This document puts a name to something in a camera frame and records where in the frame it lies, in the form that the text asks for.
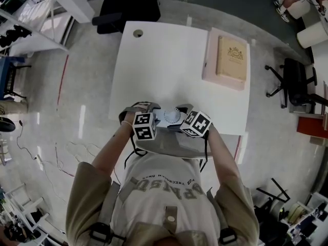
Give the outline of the small white handheld fan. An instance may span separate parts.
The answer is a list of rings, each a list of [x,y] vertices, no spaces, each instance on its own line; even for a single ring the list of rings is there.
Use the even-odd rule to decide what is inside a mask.
[[[187,107],[171,107],[169,109],[154,109],[155,124],[159,128],[179,130],[187,117]]]

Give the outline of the white step stool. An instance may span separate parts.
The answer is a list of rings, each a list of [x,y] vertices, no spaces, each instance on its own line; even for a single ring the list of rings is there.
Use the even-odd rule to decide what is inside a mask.
[[[4,192],[3,196],[5,212],[13,224],[26,228],[31,235],[34,232],[40,233],[39,237],[22,242],[21,246],[45,246],[44,242],[49,234],[42,229],[42,224],[49,217],[49,213],[41,209],[45,202],[44,198],[32,200],[27,194],[25,183]]]

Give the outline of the black office chair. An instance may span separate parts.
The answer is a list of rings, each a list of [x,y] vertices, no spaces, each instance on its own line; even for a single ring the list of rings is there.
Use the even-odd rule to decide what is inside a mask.
[[[161,17],[159,5],[159,0],[104,0],[92,25],[98,34],[122,33],[126,22],[157,22]]]
[[[266,97],[270,98],[276,95],[278,92],[283,91],[284,103],[281,108],[287,108],[288,102],[293,106],[303,106],[306,104],[311,105],[311,113],[314,113],[315,105],[321,104],[328,107],[328,100],[312,93],[308,92],[308,85],[313,83],[317,86],[317,75],[316,69],[312,68],[313,76],[310,78],[306,77],[305,65],[293,60],[291,58],[286,58],[284,64],[279,66],[283,70],[283,75],[280,75],[271,66],[266,65],[264,67],[266,70],[270,70],[280,81],[280,85],[272,93],[267,92]]]

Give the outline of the red cabinet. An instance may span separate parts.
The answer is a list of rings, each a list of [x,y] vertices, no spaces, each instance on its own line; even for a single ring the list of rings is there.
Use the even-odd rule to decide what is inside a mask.
[[[307,135],[328,134],[323,123],[323,118],[299,117],[297,132]]]

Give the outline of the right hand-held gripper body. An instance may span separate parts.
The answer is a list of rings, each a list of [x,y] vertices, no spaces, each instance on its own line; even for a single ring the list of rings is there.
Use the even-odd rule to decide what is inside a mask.
[[[211,119],[191,104],[180,105],[177,109],[187,115],[179,127],[180,131],[190,137],[204,137],[212,124]]]

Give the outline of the tan book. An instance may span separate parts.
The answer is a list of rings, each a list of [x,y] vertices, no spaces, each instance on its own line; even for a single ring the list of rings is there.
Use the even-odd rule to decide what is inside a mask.
[[[235,81],[247,79],[246,43],[227,36],[218,38],[216,75]]]

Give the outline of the black folding chair frame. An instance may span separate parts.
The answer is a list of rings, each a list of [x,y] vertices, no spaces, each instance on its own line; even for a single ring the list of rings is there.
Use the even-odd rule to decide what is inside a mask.
[[[254,210],[259,222],[259,240],[265,246],[279,246],[285,243],[289,229],[289,225],[282,220],[288,214],[284,206],[290,201],[290,196],[274,178],[271,180],[280,190],[280,194],[273,195],[261,188],[257,188],[257,191],[269,198],[262,206],[255,206]]]

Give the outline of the blue side table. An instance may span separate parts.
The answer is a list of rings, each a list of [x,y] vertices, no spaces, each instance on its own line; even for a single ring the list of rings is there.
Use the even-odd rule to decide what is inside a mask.
[[[14,100],[14,96],[26,98],[14,92],[15,76],[18,69],[31,68],[24,64],[24,57],[5,56],[0,59],[0,101]]]

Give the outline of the flat pink box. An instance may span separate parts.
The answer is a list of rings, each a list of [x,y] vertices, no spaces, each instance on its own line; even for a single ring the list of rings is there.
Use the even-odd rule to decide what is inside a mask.
[[[218,38],[220,36],[227,36],[239,40],[241,42],[246,43],[247,46],[247,79],[245,82],[235,81],[232,79],[228,79],[225,77],[218,77],[216,75],[216,67],[217,67],[217,55],[218,55]],[[204,68],[202,72],[202,79],[211,82],[214,84],[218,84],[222,87],[229,88],[235,91],[245,91],[249,88],[250,83],[250,45],[249,43],[230,33],[219,30],[217,28],[212,28],[209,31],[208,42],[207,42],[207,51],[204,62]]]

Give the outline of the white shelf unit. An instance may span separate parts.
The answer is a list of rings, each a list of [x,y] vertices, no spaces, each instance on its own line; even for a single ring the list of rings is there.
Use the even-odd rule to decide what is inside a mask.
[[[66,51],[73,24],[74,18],[57,0],[0,0],[0,53]]]

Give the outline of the person's beige overshirt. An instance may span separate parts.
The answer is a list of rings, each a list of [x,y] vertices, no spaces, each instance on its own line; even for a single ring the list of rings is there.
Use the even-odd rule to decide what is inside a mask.
[[[117,235],[111,228],[116,201],[123,191],[132,191],[137,180],[132,179],[119,188],[111,178],[97,171],[91,164],[79,164],[67,208],[66,234],[69,246],[114,246]],[[254,212],[251,193],[241,179],[229,179],[216,195],[205,192],[220,221],[218,246],[257,246],[259,223]],[[166,237],[154,244],[175,238]]]

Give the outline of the person's left hand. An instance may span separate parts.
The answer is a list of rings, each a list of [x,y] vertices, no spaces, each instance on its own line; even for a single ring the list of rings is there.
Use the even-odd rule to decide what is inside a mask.
[[[136,112],[146,113],[148,109],[148,103],[140,103],[132,106],[130,110],[126,113],[125,121],[133,123]]]

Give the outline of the cluttered white table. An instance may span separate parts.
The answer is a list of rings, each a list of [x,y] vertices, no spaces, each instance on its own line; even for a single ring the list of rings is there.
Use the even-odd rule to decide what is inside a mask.
[[[293,204],[282,222],[289,227],[283,246],[328,246],[328,198],[320,193]]]

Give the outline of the white square table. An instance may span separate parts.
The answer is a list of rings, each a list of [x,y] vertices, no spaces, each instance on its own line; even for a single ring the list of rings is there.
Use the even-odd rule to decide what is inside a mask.
[[[138,101],[161,107],[192,104],[221,134],[243,135],[249,88],[235,91],[202,79],[209,31],[182,25],[127,22],[117,55],[109,115]]]

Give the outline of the person's left forearm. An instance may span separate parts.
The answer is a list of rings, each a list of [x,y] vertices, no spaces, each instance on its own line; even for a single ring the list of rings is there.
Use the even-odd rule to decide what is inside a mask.
[[[92,166],[97,171],[110,178],[131,134],[131,124],[127,121],[123,121],[111,139],[94,158]]]

